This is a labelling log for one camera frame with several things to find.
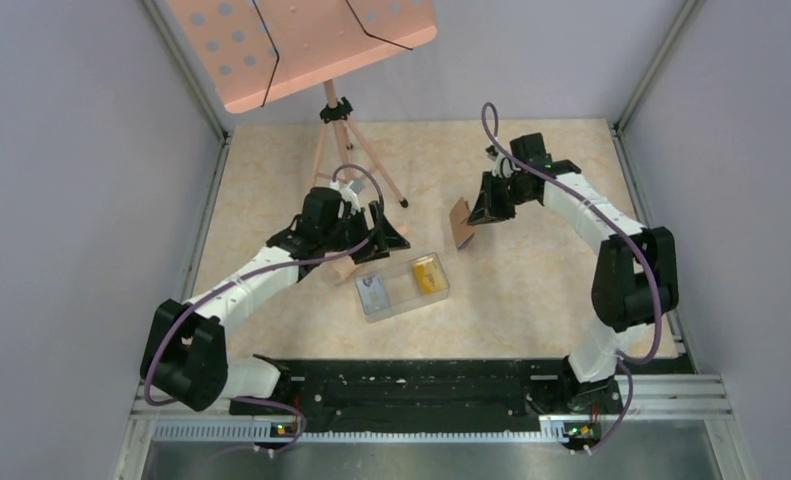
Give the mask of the brown leather card holder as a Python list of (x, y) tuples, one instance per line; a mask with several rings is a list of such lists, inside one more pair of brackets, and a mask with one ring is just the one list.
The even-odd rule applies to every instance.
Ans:
[(475, 228), (468, 224), (470, 213), (471, 209), (464, 197), (460, 197), (449, 211), (452, 238), (457, 250), (467, 248), (474, 238)]

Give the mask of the clear plastic card box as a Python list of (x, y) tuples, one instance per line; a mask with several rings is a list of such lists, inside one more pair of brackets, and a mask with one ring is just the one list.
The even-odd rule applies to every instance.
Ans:
[(443, 292), (431, 294), (431, 295), (424, 295), (418, 288), (416, 281), (414, 279), (412, 265), (413, 263), (418, 260), (428, 256), (435, 256), (441, 263), (443, 271), (446, 275), (442, 262), (439, 256), (436, 253), (430, 253), (427, 255), (423, 255), (421, 257), (409, 260), (407, 262), (403, 262), (397, 265), (388, 266), (386, 268), (359, 275), (354, 279), (354, 285), (358, 294), (358, 290), (355, 284), (355, 281), (363, 276), (377, 274), (380, 275), (385, 284), (386, 291), (388, 293), (391, 307), (379, 312), (376, 312), (372, 315), (366, 315), (363, 311), (364, 317), (367, 322), (375, 323), (378, 321), (382, 321), (406, 312), (410, 312), (416, 309), (420, 309), (434, 303), (438, 303), (443, 301), (449, 297), (450, 293), (450, 282), (449, 288)]

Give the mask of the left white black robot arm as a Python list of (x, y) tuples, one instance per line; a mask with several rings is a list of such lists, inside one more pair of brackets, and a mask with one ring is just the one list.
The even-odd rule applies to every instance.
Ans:
[(381, 200), (361, 207), (346, 187), (312, 188), (300, 214), (243, 267), (205, 293), (157, 307), (140, 365), (146, 402), (203, 411), (222, 397), (248, 397), (268, 413), (285, 410), (292, 388), (279, 368), (258, 357), (229, 359), (228, 335), (322, 263), (362, 264), (409, 246)]

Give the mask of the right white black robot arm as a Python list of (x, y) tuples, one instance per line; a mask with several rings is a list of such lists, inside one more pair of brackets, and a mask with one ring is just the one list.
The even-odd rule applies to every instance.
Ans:
[(576, 164), (553, 160), (539, 133), (512, 140), (508, 150), (493, 142), (486, 153), (494, 165), (482, 175), (468, 224), (510, 220), (517, 206), (536, 201), (565, 219), (597, 256), (596, 319), (566, 358), (573, 374), (557, 385), (560, 404), (583, 412), (597, 400), (596, 383), (612, 377), (620, 361), (646, 363), (658, 351), (664, 316), (679, 299), (674, 236), (617, 209)]

